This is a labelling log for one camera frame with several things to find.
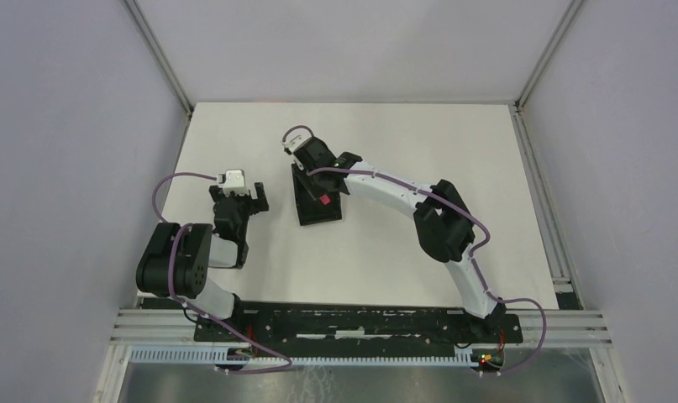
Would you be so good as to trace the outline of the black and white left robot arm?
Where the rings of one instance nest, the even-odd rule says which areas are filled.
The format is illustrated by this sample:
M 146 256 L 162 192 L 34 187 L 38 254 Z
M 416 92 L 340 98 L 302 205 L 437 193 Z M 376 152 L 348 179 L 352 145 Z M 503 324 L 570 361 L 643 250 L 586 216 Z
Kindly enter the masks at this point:
M 237 313 L 241 303 L 234 293 L 209 279 L 210 269 L 241 269 L 249 252 L 250 217 L 270 207 L 264 184 L 254 189 L 221 185 L 209 187 L 213 223 L 193 223 L 183 234 L 177 222 L 157 224 L 139 261 L 135 280 L 141 292 L 165 297 L 190 307 L 200 315 L 216 317 L 214 331 L 226 342 L 240 340 L 245 318 Z

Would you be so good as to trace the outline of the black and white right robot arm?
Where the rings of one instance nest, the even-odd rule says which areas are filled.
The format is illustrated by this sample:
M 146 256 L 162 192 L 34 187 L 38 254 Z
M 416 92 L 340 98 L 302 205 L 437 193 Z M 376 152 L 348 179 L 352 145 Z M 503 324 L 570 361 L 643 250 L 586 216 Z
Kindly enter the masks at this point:
M 281 144 L 293 159 L 292 173 L 312 199 L 328 203 L 335 192 L 362 196 L 411 219 L 421 250 L 443 263 L 454 281 L 469 317 L 470 336 L 488 343 L 501 332 L 506 307 L 491 293 L 475 262 L 480 245 L 474 228 L 479 223 L 451 182 L 430 185 L 396 178 L 359 155 L 335 156 L 311 134 L 286 134 Z

